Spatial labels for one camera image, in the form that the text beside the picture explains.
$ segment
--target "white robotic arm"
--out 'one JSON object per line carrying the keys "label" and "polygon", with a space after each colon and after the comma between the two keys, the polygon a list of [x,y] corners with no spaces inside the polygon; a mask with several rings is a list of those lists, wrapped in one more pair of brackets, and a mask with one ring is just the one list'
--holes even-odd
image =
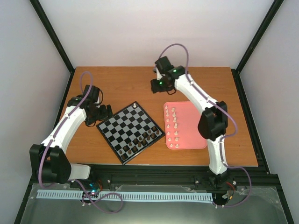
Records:
{"label": "white robotic arm", "polygon": [[99,88],[92,86],[90,90],[88,89],[87,85],[83,95],[73,97],[67,103],[63,117],[41,145],[33,145],[30,148],[32,172],[36,176],[41,172],[44,181],[65,183],[68,180],[89,177],[90,166],[69,163],[65,156],[67,147],[83,122],[90,126],[97,120],[111,117],[112,109],[110,105],[107,107],[100,105],[99,92],[101,90]]}
{"label": "white robotic arm", "polygon": [[[210,102],[215,104],[217,103],[215,99],[211,98],[194,82],[190,74],[188,74],[187,79],[185,69],[182,66],[174,68],[168,61],[167,57],[162,57],[156,61],[155,72],[157,73],[157,79],[151,81],[152,91],[154,93],[162,91],[167,91],[169,93],[171,90],[178,90],[195,105],[201,115],[207,108],[212,107]],[[197,87],[201,94],[196,91],[193,86]],[[206,138],[210,157],[209,168],[215,175],[221,175],[227,170],[227,167],[224,166],[220,155],[219,142],[223,135],[224,134],[218,134],[212,139]],[[222,146],[222,155],[223,160],[226,163],[224,146]]]}

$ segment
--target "chess square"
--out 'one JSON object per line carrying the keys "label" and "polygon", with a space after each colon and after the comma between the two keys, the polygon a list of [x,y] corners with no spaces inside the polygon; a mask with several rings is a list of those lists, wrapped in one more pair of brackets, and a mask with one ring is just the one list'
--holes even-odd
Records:
{"label": "chess square", "polygon": [[135,135],[136,137],[139,137],[139,136],[141,135],[141,133],[140,133],[139,131],[137,131],[137,132],[134,133],[134,135]]}
{"label": "chess square", "polygon": [[144,126],[143,128],[145,131],[148,131],[150,129],[150,127],[148,127],[148,126]]}
{"label": "chess square", "polygon": [[122,111],[122,112],[119,112],[118,113],[118,116],[120,116],[120,118],[122,118],[123,116],[125,116],[125,113]]}
{"label": "chess square", "polygon": [[145,120],[146,118],[148,118],[148,116],[146,116],[146,114],[141,116],[142,120]]}
{"label": "chess square", "polygon": [[127,145],[127,144],[126,144],[125,141],[122,141],[122,142],[120,143],[120,146],[121,146],[122,148],[124,148],[126,145]]}
{"label": "chess square", "polygon": [[113,135],[112,135],[112,136],[110,136],[110,137],[108,138],[108,140],[109,140],[110,142],[113,142],[113,141],[115,140],[115,137],[113,137]]}
{"label": "chess square", "polygon": [[106,126],[108,126],[108,125],[106,125],[106,123],[101,123],[100,125],[99,125],[99,127],[100,127],[100,129],[104,129]]}
{"label": "chess square", "polygon": [[112,129],[110,132],[111,132],[111,134],[115,134],[117,131],[116,131],[116,129]]}
{"label": "chess square", "polygon": [[120,137],[118,137],[116,140],[117,140],[118,142],[122,142],[122,137],[120,136]]}
{"label": "chess square", "polygon": [[118,134],[123,135],[125,133],[125,131],[123,129],[118,131]]}
{"label": "chess square", "polygon": [[131,121],[130,120],[125,120],[125,124],[129,125],[129,124],[131,124]]}
{"label": "chess square", "polygon": [[128,113],[127,115],[126,115],[126,117],[129,119],[130,117],[132,117],[133,115],[132,114],[130,114],[130,113]]}
{"label": "chess square", "polygon": [[125,142],[126,142],[127,144],[129,144],[129,143],[131,142],[131,139],[130,139],[130,138],[126,138],[126,139],[125,139]]}
{"label": "chess square", "polygon": [[131,132],[132,132],[132,133],[137,132],[137,128],[135,128],[135,127],[131,128]]}
{"label": "chess square", "polygon": [[129,131],[130,129],[128,128],[128,126],[125,126],[125,127],[123,128],[123,130],[124,130],[125,132],[127,132],[127,131]]}
{"label": "chess square", "polygon": [[128,128],[132,129],[134,127],[134,125],[132,123],[128,124]]}
{"label": "chess square", "polygon": [[118,150],[121,149],[121,146],[120,145],[116,145],[114,148],[118,151]]}
{"label": "chess square", "polygon": [[149,124],[151,121],[150,121],[149,118],[146,118],[146,119],[144,120],[144,122],[147,123],[147,124]]}
{"label": "chess square", "polygon": [[135,127],[137,128],[137,130],[140,130],[142,128],[140,124],[137,124]]}
{"label": "chess square", "polygon": [[138,123],[141,123],[143,120],[142,118],[137,118]]}
{"label": "chess square", "polygon": [[107,128],[109,129],[109,131],[111,131],[112,129],[114,129],[113,125],[108,125]]}
{"label": "chess square", "polygon": [[115,139],[117,139],[118,137],[120,137],[120,134],[117,132],[117,133],[115,133],[115,134],[113,135],[113,137],[114,137]]}
{"label": "chess square", "polygon": [[119,116],[118,114],[116,114],[116,115],[114,116],[114,118],[115,118],[115,120],[119,120],[120,116]]}
{"label": "chess square", "polygon": [[115,127],[115,129],[116,129],[116,131],[120,131],[121,130],[121,126],[118,125],[118,126]]}
{"label": "chess square", "polygon": [[106,135],[107,138],[109,138],[110,136],[112,136],[112,133],[111,132],[107,132],[105,135]]}
{"label": "chess square", "polygon": [[118,141],[116,139],[114,139],[112,142],[111,142],[111,145],[112,146],[117,146],[118,145]]}
{"label": "chess square", "polygon": [[135,114],[135,115],[133,115],[133,117],[134,117],[135,119],[137,119],[137,118],[139,118],[140,116],[139,116],[138,114]]}
{"label": "chess square", "polygon": [[105,127],[104,129],[102,129],[103,133],[107,133],[109,132],[109,129],[107,127]]}
{"label": "chess square", "polygon": [[145,127],[146,126],[145,121],[141,122],[140,125],[141,125],[141,127]]}
{"label": "chess square", "polygon": [[116,121],[119,125],[123,122],[122,119]]}
{"label": "chess square", "polygon": [[134,125],[134,126],[136,126],[136,125],[138,125],[139,123],[138,123],[138,121],[137,120],[134,120],[133,122],[132,122],[132,125]]}
{"label": "chess square", "polygon": [[135,109],[135,111],[136,111],[137,113],[140,112],[140,111],[141,111],[140,107],[137,107],[137,108]]}
{"label": "chess square", "polygon": [[121,126],[121,128],[124,128],[124,127],[126,127],[127,125],[125,124],[125,122],[122,122],[122,123],[120,124],[120,126]]}
{"label": "chess square", "polygon": [[113,127],[116,127],[116,126],[118,126],[118,123],[115,121],[112,123],[112,125],[113,125]]}
{"label": "chess square", "polygon": [[128,136],[131,136],[131,135],[133,134],[133,132],[131,132],[131,130],[128,130],[128,131],[126,132],[126,134],[127,134]]}

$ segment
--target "wire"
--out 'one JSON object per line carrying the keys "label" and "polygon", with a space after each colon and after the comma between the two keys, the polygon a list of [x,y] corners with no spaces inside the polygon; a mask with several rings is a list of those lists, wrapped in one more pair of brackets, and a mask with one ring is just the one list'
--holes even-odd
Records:
{"label": "wire", "polygon": [[225,208],[232,208],[232,207],[235,207],[235,206],[237,206],[237,205],[240,205],[240,204],[242,204],[242,203],[244,203],[245,201],[247,201],[248,200],[248,198],[249,198],[249,196],[250,196],[250,194],[251,194],[251,191],[252,191],[252,186],[251,186],[251,178],[250,178],[250,175],[249,175],[249,173],[247,172],[247,170],[245,169],[245,168],[243,168],[243,167],[231,167],[231,166],[229,166],[228,164],[226,164],[225,163],[225,161],[224,161],[224,158],[223,158],[223,154],[222,154],[222,141],[224,140],[224,139],[226,139],[226,138],[229,138],[229,137],[233,137],[233,136],[235,136],[237,133],[238,133],[238,125],[237,125],[237,123],[235,122],[235,120],[225,111],[225,110],[223,110],[221,107],[219,107],[217,104],[215,104],[214,102],[212,102],[211,100],[208,100],[208,98],[197,88],[197,86],[191,81],[191,79],[190,79],[190,75],[188,74],[188,65],[189,65],[189,52],[188,52],[188,49],[183,45],[183,44],[181,44],[181,43],[174,43],[174,44],[171,44],[171,45],[169,45],[168,47],[166,47],[163,51],[162,51],[162,53],[160,54],[160,56],[159,56],[159,58],[163,55],[163,53],[168,49],[168,48],[170,48],[170,47],[172,47],[172,46],[181,46],[182,48],[184,48],[184,50],[185,50],[185,52],[186,52],[186,57],[187,57],[187,59],[186,59],[186,66],[185,66],[185,76],[186,76],[186,78],[187,78],[187,80],[188,80],[188,82],[190,83],[190,85],[205,99],[205,100],[207,100],[210,104],[212,104],[213,106],[215,106],[218,110],[220,110],[222,113],[224,113],[232,122],[233,122],[233,124],[234,124],[234,126],[235,126],[235,131],[232,133],[232,134],[229,134],[229,135],[225,135],[225,136],[223,136],[223,137],[221,137],[220,139],[219,139],[219,146],[220,146],[220,156],[221,156],[221,161],[222,161],[222,163],[223,163],[223,165],[225,166],[225,167],[227,167],[227,168],[229,168],[229,169],[242,169],[244,172],[245,172],[245,174],[247,175],[247,177],[248,177],[248,181],[249,181],[249,193],[248,193],[248,195],[246,196],[246,198],[244,198],[242,201],[240,201],[240,202],[238,202],[238,203],[236,203],[236,204],[234,204],[234,205],[229,205],[229,206],[225,206]]}
{"label": "wire", "polygon": [[84,95],[84,97],[81,99],[81,101],[77,104],[77,106],[75,106],[71,112],[69,112],[68,116],[63,118],[63,120],[61,121],[61,123],[58,125],[58,127],[56,128],[56,131],[54,132],[53,134],[53,139],[51,139],[48,143],[48,145],[46,146],[44,152],[43,152],[43,155],[42,155],[42,158],[41,158],[41,162],[40,162],[40,165],[39,165],[39,169],[38,169],[38,182],[39,182],[39,185],[41,186],[42,189],[45,189],[45,188],[48,188],[49,186],[51,186],[52,184],[50,184],[49,186],[44,186],[43,185],[43,182],[42,182],[42,172],[43,172],[43,163],[45,161],[45,158],[46,158],[46,155],[47,155],[47,152],[50,148],[50,145],[54,142],[58,132],[60,131],[61,127],[64,125],[64,123],[66,122],[66,120],[68,119],[68,117],[70,117],[74,112],[75,110],[77,110],[80,105],[84,102],[84,100],[87,98],[91,88],[92,88],[92,85],[93,85],[93,76],[92,74],[89,72],[89,71],[85,71],[81,74],[80,76],[80,87],[81,87],[81,90],[82,90],[82,86],[81,86],[81,82],[82,82],[82,77],[85,75],[85,74],[89,74],[90,76],[90,84],[89,84],[89,88],[86,92],[86,94]]}
{"label": "wire", "polygon": [[233,190],[233,193],[231,194],[231,196],[233,196],[234,193],[235,193],[235,187],[234,187],[230,182],[226,182],[226,184],[227,184],[228,186],[230,186],[231,189]]}
{"label": "wire", "polygon": [[[82,198],[82,203],[84,203],[84,198],[87,197],[87,198],[89,199],[89,201],[91,202],[91,204],[93,204],[98,210],[100,210],[100,211],[102,211],[102,212],[104,212],[104,213],[107,213],[107,214],[113,214],[113,213],[119,212],[119,211],[122,209],[122,207],[123,207],[123,199],[122,199],[122,197],[121,197],[120,194],[111,192],[111,193],[108,193],[108,194],[106,194],[106,195],[100,197],[98,200],[93,201],[93,200],[90,198],[90,196],[89,196],[88,192],[86,191],[85,187],[83,186],[83,184],[82,184],[79,180],[74,180],[74,181],[77,182],[77,183],[80,185],[80,187],[82,188],[82,190],[83,190],[84,193],[85,193],[85,196]],[[97,206],[97,204],[96,204],[97,202],[99,202],[99,201],[102,200],[103,198],[108,197],[108,196],[110,196],[110,195],[116,195],[116,196],[118,196],[119,199],[120,199],[120,201],[121,201],[121,205],[120,205],[120,207],[119,207],[117,210],[115,210],[115,211],[106,211],[106,210],[103,210],[103,209],[101,209],[100,207]]]}

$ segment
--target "black frame border of chessboard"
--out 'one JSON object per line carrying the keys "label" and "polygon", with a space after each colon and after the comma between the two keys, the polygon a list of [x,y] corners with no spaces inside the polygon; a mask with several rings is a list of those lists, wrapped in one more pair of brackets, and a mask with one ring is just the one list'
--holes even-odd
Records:
{"label": "black frame border of chessboard", "polygon": [[[45,14],[43,7],[41,6],[39,0],[29,0],[35,9],[38,17],[40,18],[42,24],[44,25],[46,31],[48,32],[51,40],[53,41],[56,49],[58,50],[62,60],[64,61],[66,67],[70,72],[70,77],[64,96],[58,111],[55,126],[60,119],[60,115],[63,110],[63,106],[66,101],[66,96],[68,94],[75,68],[71,64],[62,44],[60,43],[47,15]],[[269,8],[264,20],[259,26],[255,36],[253,37],[251,43],[249,44],[244,56],[239,62],[236,69],[232,69],[232,74],[234,77],[235,85],[238,91],[246,123],[248,126],[249,134],[253,143],[253,147],[256,153],[256,158],[258,162],[258,167],[246,167],[248,170],[253,186],[274,186],[277,188],[280,201],[282,203],[286,218],[288,223],[293,224],[294,220],[292,218],[291,212],[289,210],[284,192],[282,190],[278,175],[270,174],[267,165],[266,158],[264,156],[263,148],[260,145],[260,140],[256,131],[255,123],[252,119],[251,111],[246,99],[246,95],[243,89],[242,81],[240,79],[240,73],[244,68],[246,62],[249,60],[251,54],[265,33],[267,27],[270,25],[275,14],[279,10],[280,6],[284,0],[274,0],[271,7]],[[178,186],[190,186],[195,189],[206,190],[207,192],[215,193],[215,190],[209,189],[207,187],[196,185],[194,180],[200,179],[201,176],[206,175],[209,170],[208,167],[191,167],[191,166],[122,166],[122,165],[92,165],[92,169],[95,173],[101,173],[103,178],[110,180],[110,183],[103,181],[104,188],[111,188],[112,185],[123,185],[123,184],[140,184],[140,185],[178,185]],[[235,176],[236,181],[241,185],[248,185],[248,180],[246,175],[240,170],[231,170],[231,174]],[[28,183],[23,201],[20,205],[20,209],[15,219],[15,224],[20,224],[23,213],[26,208],[26,204],[32,189],[32,185],[38,183],[35,176],[31,176]]]}
{"label": "black frame border of chessboard", "polygon": [[122,162],[122,161],[121,161],[121,160],[122,160],[121,157],[115,152],[113,146],[109,143],[109,140],[107,139],[107,137],[104,135],[104,133],[101,131],[101,129],[100,129],[100,127],[99,127],[103,122],[106,122],[106,121],[109,120],[110,118],[106,118],[105,120],[103,120],[102,122],[100,122],[100,123],[98,123],[98,124],[96,125],[97,129],[98,129],[99,132],[102,134],[102,136],[103,136],[104,139],[106,140],[107,144],[111,147],[112,151],[113,151],[114,154],[117,156],[117,158],[118,158],[119,161],[122,163],[122,165],[126,165],[128,162],[130,162],[132,159],[134,159],[136,156],[138,156],[140,153],[142,153],[145,149],[147,149],[148,147],[154,145],[157,141],[159,141],[160,139],[162,139],[162,138],[165,136],[165,132],[162,130],[162,128],[161,128],[161,127],[160,127],[160,126],[153,120],[153,118],[152,118],[152,117],[145,111],[145,109],[144,109],[144,108],[143,108],[137,101],[134,101],[133,103],[129,104],[128,106],[126,106],[126,107],[124,107],[123,109],[119,110],[118,112],[114,113],[113,116],[112,116],[112,118],[113,118],[116,114],[118,114],[118,113],[124,111],[125,109],[128,109],[128,108],[129,108],[132,104],[134,104],[134,103],[135,103],[136,105],[138,105],[138,107],[141,109],[141,111],[142,111],[144,114],[146,114],[146,116],[147,116],[148,118],[151,119],[151,121],[154,123],[154,125],[159,129],[159,131],[161,131],[161,135],[159,135],[159,136],[157,137],[157,139],[156,139],[155,141],[151,142],[146,148],[143,148],[142,150],[140,150],[138,153],[136,153],[133,157],[131,157],[130,159],[126,160],[125,162]]}

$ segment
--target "robotic arm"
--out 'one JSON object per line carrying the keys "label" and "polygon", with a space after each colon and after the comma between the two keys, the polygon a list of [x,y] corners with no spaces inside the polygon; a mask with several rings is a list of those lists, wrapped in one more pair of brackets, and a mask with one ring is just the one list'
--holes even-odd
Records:
{"label": "robotic arm", "polygon": [[46,146],[50,144],[45,161],[43,162],[42,179],[48,182],[66,183],[68,180],[87,179],[90,173],[90,166],[82,164],[69,163],[65,154],[67,147],[79,126],[85,122],[87,126],[95,123],[97,120],[103,120],[112,116],[110,105],[100,105],[98,87],[92,86],[87,98],[83,103],[69,116],[69,113],[83,99],[89,85],[85,87],[82,95],[73,97],[68,103],[65,113],[53,132],[41,143],[33,145],[30,148],[30,161],[32,173],[38,176],[40,163],[43,162],[42,155]]}
{"label": "robotic arm", "polygon": [[[221,182],[221,179],[227,178],[227,167],[224,166],[220,155],[220,139],[226,133],[228,126],[228,118],[210,102],[217,104],[219,107],[227,111],[226,104],[221,101],[217,102],[204,92],[192,79],[190,74],[185,75],[183,66],[174,68],[166,56],[161,57],[155,62],[154,71],[157,73],[157,79],[151,81],[151,89],[153,93],[166,91],[173,94],[176,90],[181,91],[198,109],[201,118],[198,124],[199,133],[207,139],[207,146],[210,156],[210,170],[215,174],[215,184]],[[225,159],[225,150],[222,147],[223,160]]]}

